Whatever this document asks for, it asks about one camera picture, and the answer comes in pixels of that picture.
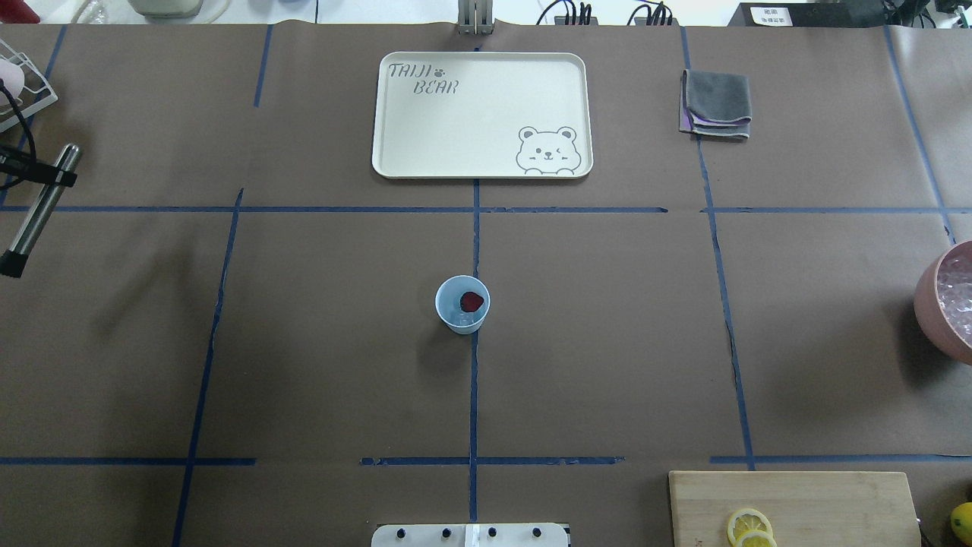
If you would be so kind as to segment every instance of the label sticker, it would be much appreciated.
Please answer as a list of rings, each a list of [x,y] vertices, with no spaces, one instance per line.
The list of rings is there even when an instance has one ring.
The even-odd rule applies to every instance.
[[[789,18],[789,10],[776,8],[749,8],[752,22],[763,26],[793,26],[793,19]]]

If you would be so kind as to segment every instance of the metal rod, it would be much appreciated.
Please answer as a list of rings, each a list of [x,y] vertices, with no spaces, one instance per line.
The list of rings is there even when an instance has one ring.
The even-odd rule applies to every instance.
[[[68,144],[61,150],[60,156],[57,158],[54,166],[63,171],[74,172],[80,160],[81,147],[77,144]],[[20,225],[20,231],[14,237],[14,242],[11,244],[10,250],[5,252],[2,259],[0,259],[0,274],[20,277],[26,265],[27,257],[34,248],[34,243],[41,236],[41,231],[44,230],[48,219],[54,213],[57,201],[60,200],[61,194],[63,193],[63,186],[44,186],[44,189],[41,190],[34,204],[31,205],[30,210],[27,211],[27,218]]]

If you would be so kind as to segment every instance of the blue tape line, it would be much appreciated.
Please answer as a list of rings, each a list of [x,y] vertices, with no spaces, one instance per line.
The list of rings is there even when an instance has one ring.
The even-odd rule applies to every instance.
[[[479,203],[479,185],[473,183],[475,203]],[[0,211],[25,211],[26,205],[0,206]],[[56,211],[90,213],[231,213],[236,209],[225,205],[59,205]],[[244,213],[667,213],[664,207],[389,207],[342,205],[246,205]]]
[[[46,78],[48,81],[51,79],[51,73],[54,69],[54,63],[57,61],[57,55],[60,53],[61,44],[64,43],[65,34],[67,34],[67,25],[62,24],[60,31],[57,33],[57,41],[54,42],[54,49],[51,51],[51,58],[48,59],[48,66],[47,68],[44,69],[44,78]],[[37,97],[34,97],[34,102],[32,102],[31,105],[33,105],[35,102],[37,102]],[[27,126],[31,128],[33,127],[33,125],[34,125],[34,117],[31,116],[29,119],[27,119]],[[23,145],[26,143],[27,143],[27,133],[24,133],[23,135],[20,136],[20,142],[17,145],[17,149],[23,150]],[[10,183],[10,181],[12,180],[14,180],[14,176],[7,175],[6,183]],[[7,200],[7,192],[8,192],[7,190],[0,192],[0,206],[3,206],[4,201]]]
[[[681,30],[681,56],[685,61],[685,69],[692,70],[692,59],[688,54],[688,32],[684,26],[680,26],[678,29]]]
[[[726,213],[784,213],[784,214],[938,214],[934,207],[714,207],[716,214]]]
[[[472,276],[479,278],[479,179],[472,180]],[[479,519],[478,452],[479,452],[479,331],[472,333],[470,344],[471,371],[469,382],[469,521]]]
[[[2,465],[144,465],[183,466],[184,457],[0,457]],[[196,465],[252,467],[257,464],[253,457],[203,457]]]
[[[273,25],[266,26],[266,38],[263,39],[263,57],[260,60],[260,75],[257,77],[257,93],[253,97],[253,105],[260,108],[260,97],[263,95],[263,77],[266,75],[266,60],[270,57],[270,38],[273,36]]]
[[[955,245],[955,232],[952,230],[952,221],[949,220],[949,215],[945,212],[945,201],[942,200],[942,193],[938,187],[938,179],[935,178],[935,171],[931,168],[931,161],[928,159],[928,152],[924,147],[924,139],[921,138],[918,122],[915,120],[915,111],[912,110],[911,100],[908,98],[908,91],[905,90],[905,82],[901,78],[901,69],[898,67],[898,55],[894,50],[894,43],[891,41],[891,31],[887,25],[885,25],[885,43],[887,44],[887,53],[891,57],[894,81],[897,83],[898,91],[901,93],[901,100],[904,102],[905,112],[908,113],[908,123],[911,124],[912,133],[915,135],[915,142],[918,144],[918,151],[921,154],[921,162],[924,164],[925,172],[928,173],[928,180],[931,181],[931,192],[935,195],[935,202],[938,203],[938,209],[942,213],[945,233],[949,237],[952,245]]]
[[[479,465],[614,465],[623,456],[481,457]]]
[[[469,465],[468,457],[363,457],[365,467],[387,467],[408,465]]]
[[[746,412],[746,396],[743,391],[743,374],[739,367],[739,353],[736,349],[736,331],[732,324],[732,311],[729,309],[729,290],[726,287],[725,268],[722,264],[722,249],[719,246],[718,228],[715,224],[715,206],[712,204],[712,187],[709,183],[709,168],[706,158],[702,154],[702,138],[695,137],[699,149],[699,167],[702,169],[702,179],[705,182],[706,206],[709,217],[709,231],[712,234],[712,252],[715,255],[715,272],[719,278],[719,296],[722,300],[722,317],[725,320],[726,331],[729,333],[729,350],[732,355],[732,370],[736,383],[736,404],[739,407],[739,422],[743,430],[743,446],[746,450],[746,464],[750,471],[756,469],[756,461],[752,455],[752,439],[749,435],[749,418]]]
[[[469,387],[469,521],[479,518],[476,507],[477,466],[479,465],[479,331],[472,333],[472,381]]]
[[[804,455],[804,456],[756,456],[757,463],[914,463],[914,462],[972,462],[972,456],[949,456],[943,454],[852,454],[852,455]],[[746,463],[745,456],[713,456],[709,463],[741,464]]]
[[[199,431],[202,428],[202,415],[206,406],[206,390],[209,388],[209,375],[213,368],[213,356],[216,353],[216,331],[223,317],[223,301],[226,296],[226,275],[229,272],[229,259],[233,254],[233,244],[236,241],[236,223],[239,221],[240,202],[243,201],[243,189],[236,195],[236,205],[232,221],[229,223],[229,237],[226,241],[226,255],[223,258],[223,271],[220,274],[220,288],[216,294],[216,308],[213,311],[213,326],[209,330],[209,344],[206,348],[206,364],[202,369],[202,383],[199,386],[199,399],[195,405],[195,421],[192,424],[192,437],[189,444],[189,456],[186,462],[186,473],[183,476],[182,494],[179,496],[179,513],[176,516],[176,527],[172,534],[172,547],[178,547],[182,541],[182,528],[186,519],[186,507],[189,504],[189,491],[192,484],[192,469],[195,466],[195,453],[199,445]]]
[[[44,78],[47,80],[51,79],[51,74],[54,70],[54,62],[57,60],[57,54],[60,53],[61,44],[64,43],[65,34],[67,34],[67,25],[62,24],[60,31],[57,32],[57,41],[54,42],[54,49],[51,51],[51,58],[48,60],[48,67],[44,69]]]
[[[0,211],[26,211],[26,205],[0,206]],[[231,213],[225,205],[59,205],[55,211],[73,213]],[[239,208],[241,213],[471,213],[472,207],[348,207],[348,206],[262,206]]]
[[[483,207],[484,213],[667,213],[665,207]]]
[[[245,213],[471,213],[472,207],[368,207],[368,206],[262,206],[240,209]]]
[[[624,456],[564,456],[564,457],[476,457],[480,465],[614,465],[624,461]],[[469,465],[468,457],[363,457],[365,467],[395,467],[422,465]]]

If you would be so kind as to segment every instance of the blue plastic cup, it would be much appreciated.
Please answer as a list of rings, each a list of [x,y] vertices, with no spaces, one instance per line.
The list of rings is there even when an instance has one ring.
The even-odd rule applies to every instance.
[[[483,305],[476,311],[463,311],[459,301],[463,295],[474,292],[481,296]],[[472,334],[479,330],[489,313],[489,291],[482,281],[471,275],[449,277],[435,291],[435,311],[456,334]]]

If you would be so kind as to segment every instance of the folded cloth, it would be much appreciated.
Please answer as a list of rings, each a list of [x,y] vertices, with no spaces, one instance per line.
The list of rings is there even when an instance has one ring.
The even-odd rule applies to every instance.
[[[678,130],[701,135],[748,138],[752,122],[749,78],[684,70]]]

